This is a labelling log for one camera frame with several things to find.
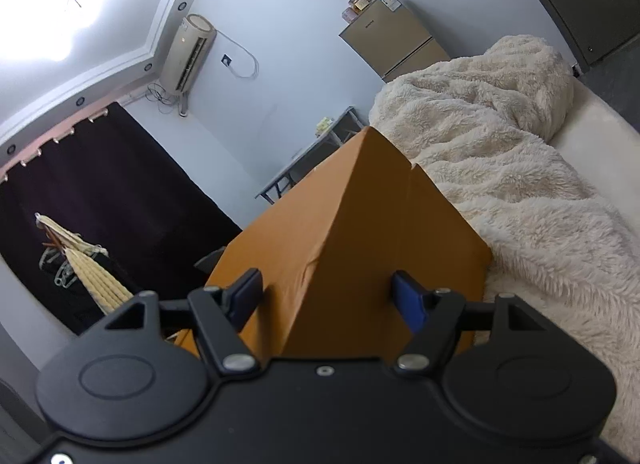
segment orange cardboard box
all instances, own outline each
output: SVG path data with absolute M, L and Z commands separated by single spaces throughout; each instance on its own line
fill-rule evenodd
M 262 361 L 391 361 L 411 338 L 391 275 L 404 269 L 426 288 L 480 301 L 490 261 L 424 171 L 365 128 L 235 238 L 207 283 L 226 287 L 260 269 L 265 296 L 241 337 Z M 196 352 L 191 333 L 177 342 Z

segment cream blanket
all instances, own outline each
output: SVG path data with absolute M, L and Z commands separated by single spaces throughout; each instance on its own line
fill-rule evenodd
M 562 57 L 532 36 L 399 77 L 369 120 L 419 164 L 494 254 L 486 298 L 511 291 L 613 371 L 603 437 L 640 458 L 640 240 L 545 141 L 573 97 Z

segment white wall-mounted air conditioner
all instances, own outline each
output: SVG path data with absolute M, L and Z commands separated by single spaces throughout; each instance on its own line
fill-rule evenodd
M 193 85 L 215 37 L 216 29 L 209 20 L 199 14 L 185 16 L 162 68 L 162 88 L 174 96 L 184 96 Z M 180 114 L 186 115 L 186 97 L 180 104 Z

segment silver screw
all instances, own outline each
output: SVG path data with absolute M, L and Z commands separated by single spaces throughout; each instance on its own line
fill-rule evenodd
M 249 354 L 231 354 L 222 360 L 222 366 L 231 372 L 249 372 L 255 365 L 255 358 Z
M 429 366 L 429 358 L 422 354 L 403 354 L 398 358 L 398 366 L 402 370 L 417 372 Z
M 56 453 L 51 457 L 51 464 L 74 464 L 69 455 L 64 453 Z
M 322 378 L 327 378 L 332 376 L 335 373 L 335 368 L 330 367 L 329 365 L 323 365 L 321 367 L 316 368 L 316 374 L 318 374 Z

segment floor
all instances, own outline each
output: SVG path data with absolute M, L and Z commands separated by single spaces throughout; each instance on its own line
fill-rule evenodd
M 606 57 L 580 80 L 640 132 L 640 39 Z

